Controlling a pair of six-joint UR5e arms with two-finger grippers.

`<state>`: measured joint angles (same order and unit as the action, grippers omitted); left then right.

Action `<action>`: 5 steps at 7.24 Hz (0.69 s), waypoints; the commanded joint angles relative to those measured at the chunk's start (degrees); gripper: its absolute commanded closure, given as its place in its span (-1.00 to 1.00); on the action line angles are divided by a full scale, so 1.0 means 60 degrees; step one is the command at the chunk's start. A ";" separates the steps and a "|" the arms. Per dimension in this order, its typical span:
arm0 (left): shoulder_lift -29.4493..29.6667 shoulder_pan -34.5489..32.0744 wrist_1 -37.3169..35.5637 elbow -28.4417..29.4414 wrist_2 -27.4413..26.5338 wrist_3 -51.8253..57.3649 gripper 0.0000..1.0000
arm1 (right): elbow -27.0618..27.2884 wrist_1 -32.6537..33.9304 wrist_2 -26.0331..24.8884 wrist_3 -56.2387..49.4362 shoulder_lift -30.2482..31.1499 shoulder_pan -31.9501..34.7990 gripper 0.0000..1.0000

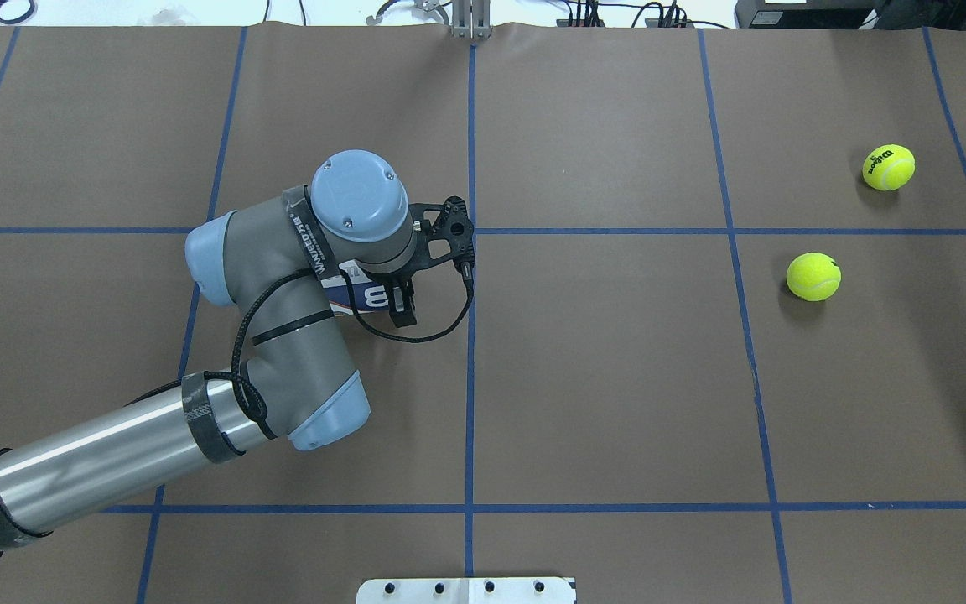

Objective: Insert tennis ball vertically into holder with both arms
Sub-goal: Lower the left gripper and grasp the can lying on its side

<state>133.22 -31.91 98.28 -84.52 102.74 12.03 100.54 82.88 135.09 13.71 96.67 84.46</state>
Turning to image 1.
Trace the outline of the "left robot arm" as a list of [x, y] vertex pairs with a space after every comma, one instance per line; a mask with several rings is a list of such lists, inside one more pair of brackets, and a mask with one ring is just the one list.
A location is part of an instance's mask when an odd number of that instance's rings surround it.
[[397, 172], [359, 149], [194, 229], [185, 260], [200, 292], [241, 311], [229, 367], [0, 450], [0, 553], [269, 440], [317, 450], [359, 429], [371, 405], [322, 282], [345, 261], [395, 270], [414, 236]]

